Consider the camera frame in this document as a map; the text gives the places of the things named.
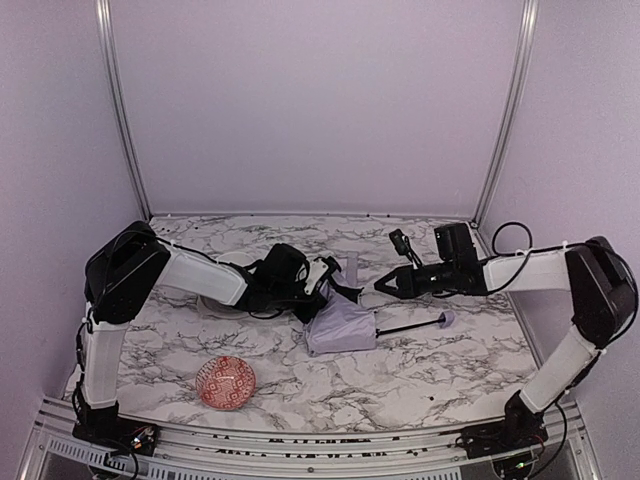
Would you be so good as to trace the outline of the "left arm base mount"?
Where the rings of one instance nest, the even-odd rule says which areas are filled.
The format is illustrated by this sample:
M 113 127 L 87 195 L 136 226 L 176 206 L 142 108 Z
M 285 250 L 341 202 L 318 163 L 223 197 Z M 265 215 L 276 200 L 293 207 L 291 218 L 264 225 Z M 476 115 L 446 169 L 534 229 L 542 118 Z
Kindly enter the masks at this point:
M 72 431 L 77 439 L 143 456 L 153 455 L 158 434 L 159 426 L 156 424 L 120 417 L 113 424 L 100 428 L 76 423 Z

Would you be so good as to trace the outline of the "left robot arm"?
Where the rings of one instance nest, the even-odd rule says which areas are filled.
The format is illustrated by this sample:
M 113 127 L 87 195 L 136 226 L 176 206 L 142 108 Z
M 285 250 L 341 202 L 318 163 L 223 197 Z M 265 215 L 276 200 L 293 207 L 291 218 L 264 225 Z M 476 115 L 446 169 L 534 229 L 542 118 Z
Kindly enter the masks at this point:
M 85 266 L 86 315 L 76 336 L 81 374 L 72 394 L 79 423 L 90 429 L 115 425 L 124 336 L 155 288 L 188 292 L 250 315 L 290 311 L 307 323 L 324 308 L 320 290 L 339 268 L 331 257 L 310 260 L 283 243 L 241 266 L 165 240 L 143 221 L 130 224 Z

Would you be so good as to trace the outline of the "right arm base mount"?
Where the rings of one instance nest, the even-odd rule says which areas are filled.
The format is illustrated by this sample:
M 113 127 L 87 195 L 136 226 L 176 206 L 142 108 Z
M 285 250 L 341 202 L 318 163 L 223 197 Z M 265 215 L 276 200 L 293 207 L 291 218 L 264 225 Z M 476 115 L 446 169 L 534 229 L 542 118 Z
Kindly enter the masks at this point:
M 507 431 L 504 420 L 463 428 L 455 445 L 465 450 L 469 459 L 507 453 L 530 446 L 542 446 L 549 438 L 542 424 L 516 433 Z

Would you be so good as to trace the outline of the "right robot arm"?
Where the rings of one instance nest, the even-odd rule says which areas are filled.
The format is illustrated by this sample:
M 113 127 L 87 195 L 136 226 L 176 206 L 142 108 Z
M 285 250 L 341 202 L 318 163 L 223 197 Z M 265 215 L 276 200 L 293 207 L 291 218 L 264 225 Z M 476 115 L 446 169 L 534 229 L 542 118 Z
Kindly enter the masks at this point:
M 530 381 L 504 407 L 510 434 L 534 428 L 544 412 L 579 385 L 639 313 L 639 288 L 626 260 L 603 236 L 579 242 L 479 256 L 471 228 L 450 223 L 434 231 L 439 260 L 423 262 L 401 230 L 389 238 L 407 259 L 379 278 L 377 291 L 400 300 L 537 295 L 563 299 L 567 331 Z

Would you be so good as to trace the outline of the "lilac folding umbrella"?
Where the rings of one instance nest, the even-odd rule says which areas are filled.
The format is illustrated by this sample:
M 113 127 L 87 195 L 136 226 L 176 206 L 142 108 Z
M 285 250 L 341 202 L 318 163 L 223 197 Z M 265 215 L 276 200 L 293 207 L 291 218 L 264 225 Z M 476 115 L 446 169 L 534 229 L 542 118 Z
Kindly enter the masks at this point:
M 320 307 L 303 327 L 309 355 L 373 350 L 382 336 L 434 325 L 446 329 L 454 323 L 455 314 L 445 310 L 434 320 L 379 329 L 375 313 L 359 303 L 362 289 L 357 286 L 358 254 L 349 253 L 344 264 L 333 265 L 332 260 L 318 258 L 311 269 L 312 275 L 322 275 L 314 288 Z

